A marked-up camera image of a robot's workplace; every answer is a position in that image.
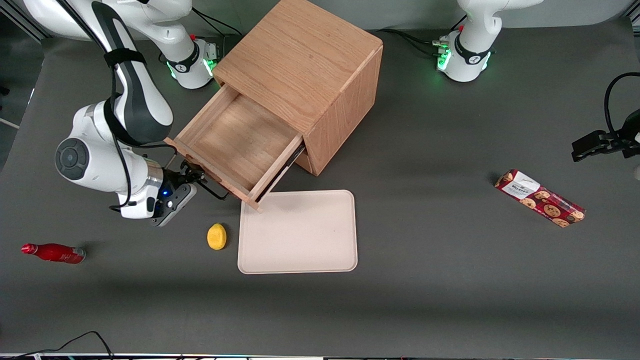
table surface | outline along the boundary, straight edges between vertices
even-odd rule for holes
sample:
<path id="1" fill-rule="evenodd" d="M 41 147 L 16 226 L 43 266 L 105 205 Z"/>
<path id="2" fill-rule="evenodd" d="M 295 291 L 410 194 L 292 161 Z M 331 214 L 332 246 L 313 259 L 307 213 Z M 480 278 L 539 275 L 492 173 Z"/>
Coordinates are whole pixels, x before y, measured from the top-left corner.
<path id="1" fill-rule="evenodd" d="M 97 330 L 115 352 L 637 358 L 638 160 L 570 154 L 572 141 L 605 127 L 611 79 L 639 70 L 628 20 L 505 29 L 467 84 L 401 38 L 380 37 L 371 112 L 321 176 L 295 167 L 276 187 L 353 192 L 358 266 L 290 275 L 237 269 L 237 199 L 199 193 L 157 229 L 109 211 L 114 194 L 59 176 L 56 146 L 77 109 L 109 96 L 109 72 L 93 44 L 45 41 L 0 179 L 0 352 Z M 182 89 L 153 44 L 139 45 L 175 136 L 218 87 Z M 616 127 L 637 109 L 639 85 L 616 86 Z M 494 189 L 510 168 L 585 207 L 586 219 L 561 229 Z M 205 240 L 216 222 L 230 240 L 219 252 Z M 21 254 L 26 242 L 85 246 L 88 257 L 48 263 Z M 68 351 L 102 349 L 82 340 Z"/>

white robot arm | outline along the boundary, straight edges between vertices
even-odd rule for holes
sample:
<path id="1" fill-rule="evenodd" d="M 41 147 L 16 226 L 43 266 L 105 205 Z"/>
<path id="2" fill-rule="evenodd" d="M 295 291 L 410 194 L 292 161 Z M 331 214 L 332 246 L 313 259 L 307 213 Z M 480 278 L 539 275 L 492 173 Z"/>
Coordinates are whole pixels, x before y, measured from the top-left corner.
<path id="1" fill-rule="evenodd" d="M 86 7 L 91 0 L 75 0 Z M 213 78 L 212 63 L 218 59 L 214 44 L 192 40 L 177 22 L 191 12 L 191 0 L 102 0 L 119 14 L 124 24 L 151 39 L 167 59 L 175 79 L 184 88 L 195 89 Z M 26 0 L 29 13 L 43 26 L 61 36 L 90 40 L 57 0 Z"/>
<path id="2" fill-rule="evenodd" d="M 98 1 L 60 0 L 60 5 L 102 47 L 124 91 L 76 112 L 73 130 L 56 149 L 56 168 L 73 183 L 116 192 L 119 205 L 111 208 L 123 217 L 157 218 L 160 213 L 155 220 L 162 226 L 194 196 L 192 183 L 203 174 L 187 179 L 132 151 L 131 146 L 158 142 L 168 135 L 173 122 L 171 108 L 114 9 Z"/>
<path id="3" fill-rule="evenodd" d="M 497 12 L 528 8 L 543 0 L 458 0 L 467 13 L 467 23 L 462 32 L 454 30 L 440 37 L 435 44 L 442 46 L 442 57 L 437 69 L 451 79 L 472 81 L 486 68 L 489 49 L 502 29 L 502 19 Z"/>

red bottle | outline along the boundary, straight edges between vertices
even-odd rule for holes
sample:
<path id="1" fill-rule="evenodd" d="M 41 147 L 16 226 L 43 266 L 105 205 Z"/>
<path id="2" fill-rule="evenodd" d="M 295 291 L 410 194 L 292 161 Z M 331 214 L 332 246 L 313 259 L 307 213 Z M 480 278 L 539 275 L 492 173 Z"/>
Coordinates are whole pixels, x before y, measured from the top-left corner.
<path id="1" fill-rule="evenodd" d="M 82 248 L 60 244 L 24 244 L 22 246 L 22 252 L 25 254 L 33 254 L 43 260 L 67 264 L 81 263 L 86 256 Z"/>

white label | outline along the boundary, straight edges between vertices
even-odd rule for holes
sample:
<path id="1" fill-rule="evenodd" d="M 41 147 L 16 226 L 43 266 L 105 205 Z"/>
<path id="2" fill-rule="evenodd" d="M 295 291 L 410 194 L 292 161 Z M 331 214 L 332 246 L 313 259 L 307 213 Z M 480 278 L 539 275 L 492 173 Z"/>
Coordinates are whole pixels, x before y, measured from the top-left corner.
<path id="1" fill-rule="evenodd" d="M 518 171 L 513 181 L 503 187 L 502 191 L 522 200 L 530 194 L 537 192 L 538 189 L 540 189 L 539 183 Z"/>

green led light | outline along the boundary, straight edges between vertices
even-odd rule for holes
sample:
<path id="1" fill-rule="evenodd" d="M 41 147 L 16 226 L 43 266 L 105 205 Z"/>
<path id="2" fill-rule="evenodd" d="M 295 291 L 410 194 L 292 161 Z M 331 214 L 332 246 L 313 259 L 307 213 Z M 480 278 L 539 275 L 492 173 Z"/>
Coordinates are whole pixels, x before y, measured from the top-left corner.
<path id="1" fill-rule="evenodd" d="M 444 54 L 440 55 L 440 59 L 438 60 L 438 69 L 444 71 L 449 63 L 449 58 L 451 58 L 451 50 L 447 49 Z"/>
<path id="2" fill-rule="evenodd" d="M 216 67 L 218 62 L 216 62 L 215 60 L 202 59 L 202 63 L 207 68 L 207 72 L 209 73 L 209 76 L 213 76 L 213 73 L 211 72 L 211 70 L 213 70 L 213 68 Z"/>
<path id="3" fill-rule="evenodd" d="M 171 65 L 169 65 L 169 62 L 166 62 L 166 66 L 169 67 L 169 71 L 171 71 L 171 77 L 175 79 L 175 74 L 173 73 L 173 69 L 171 68 Z"/>
<path id="4" fill-rule="evenodd" d="M 482 65 L 482 70 L 486 69 L 486 64 L 489 63 L 490 56 L 491 56 L 491 51 L 486 55 L 486 60 L 484 61 L 484 65 Z"/>

